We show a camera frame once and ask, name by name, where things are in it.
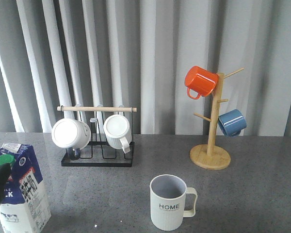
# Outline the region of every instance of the milk carton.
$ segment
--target milk carton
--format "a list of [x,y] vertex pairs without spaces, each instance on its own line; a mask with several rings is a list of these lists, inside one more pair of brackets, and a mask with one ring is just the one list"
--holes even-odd
[[0,204],[3,230],[5,233],[40,233],[51,214],[33,146],[5,143],[0,148],[0,156],[5,154],[12,155],[15,161]]

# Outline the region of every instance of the granite countertop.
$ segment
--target granite countertop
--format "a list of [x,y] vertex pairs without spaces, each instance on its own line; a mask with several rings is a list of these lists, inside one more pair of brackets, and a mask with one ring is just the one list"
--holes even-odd
[[207,136],[134,135],[132,167],[62,167],[65,150],[49,133],[0,133],[3,142],[34,147],[52,214],[43,233],[164,232],[152,224],[149,205],[149,183],[160,174],[198,192],[196,215],[174,232],[291,233],[291,137],[218,136],[216,145],[231,156],[218,171],[189,157]]

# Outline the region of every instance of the mug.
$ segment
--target mug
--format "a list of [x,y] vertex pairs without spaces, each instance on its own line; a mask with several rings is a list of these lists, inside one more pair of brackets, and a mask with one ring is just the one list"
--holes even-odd
[[[186,194],[195,195],[191,210],[184,210]],[[150,183],[150,208],[153,224],[164,231],[177,229],[183,217],[193,217],[197,192],[188,188],[186,183],[174,175],[159,175]]]
[[225,136],[236,137],[247,127],[246,119],[238,109],[219,116],[218,124]]
[[109,145],[115,149],[130,152],[131,131],[129,121],[122,115],[112,115],[103,124],[103,130]]
[[83,149],[91,139],[91,130],[82,121],[64,118],[52,128],[52,140],[58,147]]
[[[185,77],[184,84],[187,86],[187,94],[190,98],[197,100],[201,96],[209,95],[215,88],[219,76],[201,67],[192,67]],[[191,96],[190,90],[198,93],[196,97]]]

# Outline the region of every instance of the round wooden base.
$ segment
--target round wooden base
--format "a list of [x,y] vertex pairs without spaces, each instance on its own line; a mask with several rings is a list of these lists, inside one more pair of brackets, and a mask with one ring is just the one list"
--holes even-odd
[[196,165],[209,170],[224,169],[231,162],[228,152],[221,147],[214,146],[211,156],[206,153],[207,144],[197,145],[191,149],[190,158]]

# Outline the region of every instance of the white curtain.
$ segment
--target white curtain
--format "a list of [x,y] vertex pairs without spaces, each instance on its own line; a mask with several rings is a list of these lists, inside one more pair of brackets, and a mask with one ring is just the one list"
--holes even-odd
[[291,0],[0,0],[0,132],[49,133],[75,117],[57,106],[81,104],[137,107],[135,133],[207,134],[192,66],[244,67],[220,114],[239,109],[244,135],[291,136]]

